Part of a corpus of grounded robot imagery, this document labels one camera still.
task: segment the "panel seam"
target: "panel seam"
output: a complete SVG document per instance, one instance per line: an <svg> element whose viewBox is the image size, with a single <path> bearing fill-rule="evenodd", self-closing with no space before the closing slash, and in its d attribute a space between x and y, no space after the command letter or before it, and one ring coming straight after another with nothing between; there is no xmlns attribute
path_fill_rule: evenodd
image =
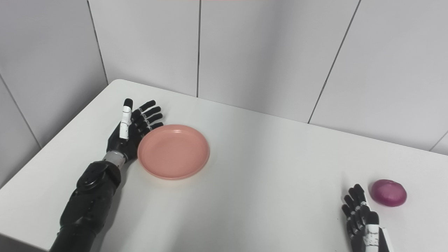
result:
<svg viewBox="0 0 448 252"><path fill-rule="evenodd" d="M96 34L95 23L93 22L92 10L90 9L90 2L87 0L87 7L89 8L90 19L92 21L93 32L95 34L96 45L98 46L99 58L101 59L101 65L103 66L104 76L106 78L106 84L109 85L108 75L106 74L106 68L104 67L103 54L101 53L101 48L99 47L98 35Z"/></svg>
<svg viewBox="0 0 448 252"><path fill-rule="evenodd" d="M199 0L198 70L196 72L196 97L199 97L199 60L200 60L200 54L201 54L201 12L202 12L202 0Z"/></svg>
<svg viewBox="0 0 448 252"><path fill-rule="evenodd" d="M6 81L4 81L3 76L0 74L0 81L3 83L4 87L6 88L6 91L8 92L9 96L11 97L11 99L13 100L14 105L16 105L17 110L20 113L20 116L22 117L23 121L25 122L26 126L28 127L28 129L30 130L31 135L34 138L34 141L36 141L37 146L39 146L40 149L42 149L42 146L40 145L39 141L36 138L36 135L34 134L34 132L31 130L31 126L28 123L28 121L26 120L25 116L22 113L22 110L20 109L19 105L17 104L16 99L14 99L13 94L11 93L11 90L9 89L8 85L6 85Z"/></svg>
<svg viewBox="0 0 448 252"><path fill-rule="evenodd" d="M432 152L432 149L434 149L434 147L436 147L439 143L440 143L440 141L442 141L442 139L446 136L448 134L448 130L447 130L447 132L445 132L445 134L434 144L434 146L433 147L431 147L431 149L429 149L429 151L430 152Z"/></svg>
<svg viewBox="0 0 448 252"><path fill-rule="evenodd" d="M336 63L336 60L337 60L337 57L339 56L339 52L340 52L340 50L341 50L341 48L342 48L342 45L344 44L344 41L345 41L345 38L347 37L347 34L349 33L349 30L350 30L350 27L351 27L351 25L352 25L353 19L355 18L356 12L358 11L358 7L359 7L359 5L361 4L361 1L362 1L362 0L359 0L358 4L356 5L355 11L353 12L353 16L352 16L352 18L350 19L349 26L347 27L347 30L345 31L344 37L342 38L342 41L341 41L341 43L340 43L340 45L339 45L339 48L338 48L338 50L337 50L337 52L336 52L336 56L335 56L335 58L334 58L334 60L333 60L333 63L332 63L332 65L331 65L331 67L330 67L330 71L329 71L328 74L327 74L327 78L325 79L325 82L323 83L322 89L320 90L319 96L317 97L317 101L316 101L316 103L314 104L314 108L313 108L313 111L311 112L310 118L309 118L309 120L308 120L308 124L311 122L311 119L312 119L312 117L313 117L313 115L314 115L314 111L316 110L316 107L317 107L317 103L319 103L319 101L320 101L320 97L322 96L322 93L323 93L323 90L324 90L325 87L327 86L328 78L330 77L330 74L332 73L333 67L334 67L334 65L335 65L335 63Z"/></svg>

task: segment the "robotic hand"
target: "robotic hand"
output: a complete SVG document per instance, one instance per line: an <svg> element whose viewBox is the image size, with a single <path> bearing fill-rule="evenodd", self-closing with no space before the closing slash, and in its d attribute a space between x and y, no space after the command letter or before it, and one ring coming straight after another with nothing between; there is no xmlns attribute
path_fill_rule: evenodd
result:
<svg viewBox="0 0 448 252"><path fill-rule="evenodd" d="M393 252L389 235L379 226L379 216L367 205L363 188L356 184L344 197L342 211L353 252Z"/></svg>
<svg viewBox="0 0 448 252"><path fill-rule="evenodd" d="M163 126L161 122L154 123L163 117L160 107L154 107L155 101L146 102L134 112L132 105L131 99L125 100L121 123L109 137L106 156L91 163L79 178L60 218L60 231L50 252L90 251L121 183L120 168L136 158L138 145L146 134Z"/></svg>

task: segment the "onion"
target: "onion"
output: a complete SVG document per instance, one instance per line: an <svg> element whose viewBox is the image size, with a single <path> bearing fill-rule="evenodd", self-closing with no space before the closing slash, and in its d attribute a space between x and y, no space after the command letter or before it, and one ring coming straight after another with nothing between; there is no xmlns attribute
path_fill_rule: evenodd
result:
<svg viewBox="0 0 448 252"><path fill-rule="evenodd" d="M400 183L389 179L380 179L373 183L370 196L380 204L397 207L406 201L408 194Z"/></svg>

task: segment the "white table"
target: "white table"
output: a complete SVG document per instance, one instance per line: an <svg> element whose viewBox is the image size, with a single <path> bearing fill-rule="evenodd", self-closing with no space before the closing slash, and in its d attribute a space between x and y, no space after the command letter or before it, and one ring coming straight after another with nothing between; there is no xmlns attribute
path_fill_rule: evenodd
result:
<svg viewBox="0 0 448 252"><path fill-rule="evenodd" d="M409 195L397 208L370 200L395 251L445 249L448 156L124 80L111 83L0 190L0 233L51 247L77 179L104 156L127 97L134 106L155 99L165 124L198 129L211 156L180 181L132 163L101 251L349 251L341 198L355 183L380 178L401 182Z"/></svg>

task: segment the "white tile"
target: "white tile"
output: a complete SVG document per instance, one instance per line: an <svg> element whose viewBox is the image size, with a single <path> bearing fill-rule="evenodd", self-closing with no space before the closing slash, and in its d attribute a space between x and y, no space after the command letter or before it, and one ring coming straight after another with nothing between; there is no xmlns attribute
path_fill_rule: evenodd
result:
<svg viewBox="0 0 448 252"><path fill-rule="evenodd" d="M432 152L448 155L448 134L446 134L431 150Z"/></svg>
<svg viewBox="0 0 448 252"><path fill-rule="evenodd" d="M448 129L447 9L363 0L311 123L429 150Z"/></svg>
<svg viewBox="0 0 448 252"><path fill-rule="evenodd" d="M109 83L196 96L199 1L91 0L90 7Z"/></svg>
<svg viewBox="0 0 448 252"><path fill-rule="evenodd" d="M41 145L107 82L86 1L1 1L0 73Z"/></svg>
<svg viewBox="0 0 448 252"><path fill-rule="evenodd" d="M0 187L39 150L36 140L0 80Z"/></svg>
<svg viewBox="0 0 448 252"><path fill-rule="evenodd" d="M199 97L308 122L357 3L202 1Z"/></svg>

